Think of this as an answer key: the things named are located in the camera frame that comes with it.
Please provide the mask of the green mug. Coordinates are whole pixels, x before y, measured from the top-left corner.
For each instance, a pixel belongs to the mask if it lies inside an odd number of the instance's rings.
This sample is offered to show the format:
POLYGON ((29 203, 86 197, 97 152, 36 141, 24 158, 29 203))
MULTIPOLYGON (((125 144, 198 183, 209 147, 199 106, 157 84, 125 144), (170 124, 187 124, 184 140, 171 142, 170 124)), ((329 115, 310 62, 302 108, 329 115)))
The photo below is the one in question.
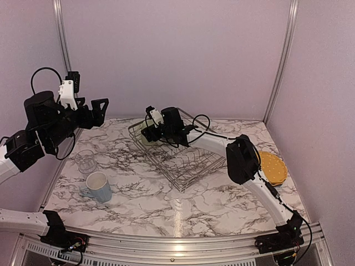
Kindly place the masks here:
POLYGON ((154 142, 154 141, 148 141, 146 139, 146 137, 143 135, 142 131, 146 128, 146 124, 145 123, 141 123, 141 129, 140 129, 140 133, 141 133, 141 141, 143 143, 143 145, 145 146, 154 146, 157 144, 157 142, 154 142))

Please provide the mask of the clear glass back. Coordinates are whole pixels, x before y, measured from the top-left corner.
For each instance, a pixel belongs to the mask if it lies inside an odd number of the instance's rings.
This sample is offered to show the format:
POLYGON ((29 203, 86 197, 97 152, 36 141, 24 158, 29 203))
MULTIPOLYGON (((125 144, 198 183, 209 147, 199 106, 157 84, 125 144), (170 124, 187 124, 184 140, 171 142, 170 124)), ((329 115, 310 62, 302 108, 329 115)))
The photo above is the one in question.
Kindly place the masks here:
POLYGON ((78 152, 74 161, 78 166, 80 173, 88 175, 97 169, 97 162, 95 160, 95 154, 92 150, 82 150, 78 152))

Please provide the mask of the light blue mug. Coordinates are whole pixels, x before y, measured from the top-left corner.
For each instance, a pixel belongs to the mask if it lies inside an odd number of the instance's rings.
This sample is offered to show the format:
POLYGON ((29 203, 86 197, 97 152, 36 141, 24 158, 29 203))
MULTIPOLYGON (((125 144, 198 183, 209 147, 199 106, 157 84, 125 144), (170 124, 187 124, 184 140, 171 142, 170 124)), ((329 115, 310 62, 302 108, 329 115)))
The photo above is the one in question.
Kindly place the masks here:
POLYGON ((106 174, 100 171, 91 173, 85 181, 85 186, 80 188, 80 194, 100 203, 110 201, 112 192, 106 174))

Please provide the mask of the yellow plate back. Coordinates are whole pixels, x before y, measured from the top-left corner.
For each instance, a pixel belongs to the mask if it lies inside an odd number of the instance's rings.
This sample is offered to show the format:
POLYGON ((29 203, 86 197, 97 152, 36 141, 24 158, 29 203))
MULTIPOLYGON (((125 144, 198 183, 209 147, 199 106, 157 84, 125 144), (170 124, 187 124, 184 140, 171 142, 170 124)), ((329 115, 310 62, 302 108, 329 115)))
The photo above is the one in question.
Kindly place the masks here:
POLYGON ((287 179, 287 167, 278 156, 266 151, 260 151, 259 154, 261 157, 261 168, 267 179, 287 179))

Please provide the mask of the yellow plate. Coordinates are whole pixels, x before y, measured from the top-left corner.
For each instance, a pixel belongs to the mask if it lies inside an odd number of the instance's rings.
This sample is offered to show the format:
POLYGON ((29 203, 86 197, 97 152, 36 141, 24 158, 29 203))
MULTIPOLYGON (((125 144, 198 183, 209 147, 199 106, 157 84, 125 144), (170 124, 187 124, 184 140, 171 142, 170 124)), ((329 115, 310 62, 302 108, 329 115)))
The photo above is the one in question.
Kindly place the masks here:
POLYGON ((282 178, 279 180, 268 179, 268 181, 272 186, 276 187, 276 186, 281 186, 282 184, 284 184, 286 179, 285 178, 282 178))
POLYGON ((266 151, 260 151, 259 154, 261 157, 261 168, 267 179, 287 179, 287 167, 278 156, 266 151))

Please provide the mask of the yellow plate front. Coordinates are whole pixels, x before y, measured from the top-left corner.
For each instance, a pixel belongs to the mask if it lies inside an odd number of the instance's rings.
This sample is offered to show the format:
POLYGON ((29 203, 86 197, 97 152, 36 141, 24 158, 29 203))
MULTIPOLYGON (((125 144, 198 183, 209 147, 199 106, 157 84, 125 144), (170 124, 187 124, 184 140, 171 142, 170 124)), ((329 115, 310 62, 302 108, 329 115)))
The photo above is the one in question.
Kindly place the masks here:
POLYGON ((276 186, 281 186, 282 184, 284 184, 286 179, 285 178, 282 178, 279 180, 268 179, 268 181, 272 186, 276 187, 276 186))

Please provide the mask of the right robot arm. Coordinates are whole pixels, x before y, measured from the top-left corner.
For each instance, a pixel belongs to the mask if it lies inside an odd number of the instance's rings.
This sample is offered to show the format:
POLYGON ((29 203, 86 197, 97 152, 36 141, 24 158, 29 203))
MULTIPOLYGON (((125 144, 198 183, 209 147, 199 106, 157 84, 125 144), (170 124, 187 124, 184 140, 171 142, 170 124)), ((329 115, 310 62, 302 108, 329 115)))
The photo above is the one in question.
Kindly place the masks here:
POLYGON ((268 211, 276 226, 276 233, 257 237, 256 247, 260 252, 304 243, 301 232, 303 217, 284 203, 278 191, 266 180, 261 169, 261 156, 247 135, 227 137, 201 130, 194 122, 186 125, 175 107, 158 111, 148 106, 146 119, 153 122, 141 130, 148 142, 164 139, 175 147, 200 148, 226 159, 230 180, 249 190, 268 211))

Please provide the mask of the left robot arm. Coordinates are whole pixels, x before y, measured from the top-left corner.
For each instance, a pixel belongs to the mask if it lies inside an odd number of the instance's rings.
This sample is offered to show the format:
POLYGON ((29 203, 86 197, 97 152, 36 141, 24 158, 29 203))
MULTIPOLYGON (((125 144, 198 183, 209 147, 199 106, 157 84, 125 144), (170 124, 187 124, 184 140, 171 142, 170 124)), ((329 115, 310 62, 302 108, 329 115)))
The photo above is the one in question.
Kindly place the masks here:
MULTIPOLYGON (((52 91, 42 91, 24 101, 27 126, 8 137, 1 146, 1 182, 28 170, 45 155, 58 155, 59 145, 75 137, 76 129, 102 126, 109 100, 84 98, 74 101, 77 108, 63 107, 52 91)), ((64 247, 70 234, 56 211, 21 212, 1 209, 1 230, 36 234, 64 247)))

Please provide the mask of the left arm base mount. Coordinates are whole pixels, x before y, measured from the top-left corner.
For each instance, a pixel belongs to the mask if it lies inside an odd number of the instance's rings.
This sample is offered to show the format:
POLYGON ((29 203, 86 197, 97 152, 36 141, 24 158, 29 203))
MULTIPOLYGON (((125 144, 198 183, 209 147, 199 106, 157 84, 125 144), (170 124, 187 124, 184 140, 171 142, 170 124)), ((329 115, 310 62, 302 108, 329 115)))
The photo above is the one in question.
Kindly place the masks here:
POLYGON ((88 240, 88 235, 70 231, 54 231, 48 232, 45 236, 40 236, 42 243, 60 248, 61 253, 72 251, 84 253, 88 240))

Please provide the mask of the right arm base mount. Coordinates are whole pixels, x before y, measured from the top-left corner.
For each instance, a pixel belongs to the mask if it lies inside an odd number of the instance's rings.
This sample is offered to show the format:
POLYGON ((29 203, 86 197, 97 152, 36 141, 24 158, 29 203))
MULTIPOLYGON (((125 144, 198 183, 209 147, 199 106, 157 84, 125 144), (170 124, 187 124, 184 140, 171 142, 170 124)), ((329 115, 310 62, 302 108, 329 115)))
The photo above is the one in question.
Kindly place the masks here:
POLYGON ((255 247, 260 254, 276 252, 302 245, 304 243, 303 235, 296 233, 291 236, 289 233, 272 233, 255 238, 255 247))

